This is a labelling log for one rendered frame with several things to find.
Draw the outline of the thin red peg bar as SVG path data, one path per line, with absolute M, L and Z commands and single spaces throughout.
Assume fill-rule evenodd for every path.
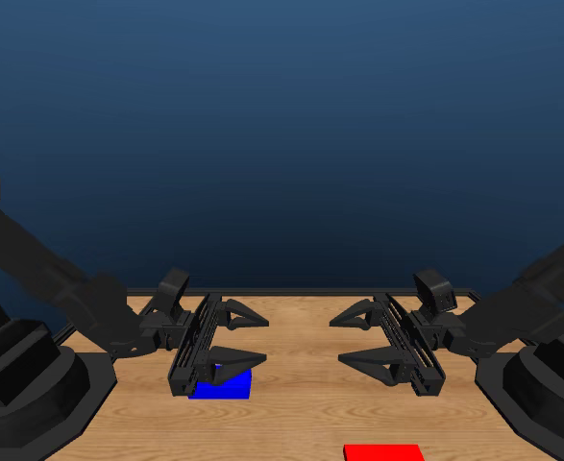
M 425 461 L 418 445 L 346 444 L 344 461 Z

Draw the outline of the blue hollow socket block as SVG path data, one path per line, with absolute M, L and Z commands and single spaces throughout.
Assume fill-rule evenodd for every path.
M 247 400 L 251 394 L 252 370 L 248 369 L 225 383 L 214 386 L 198 382 L 190 400 Z

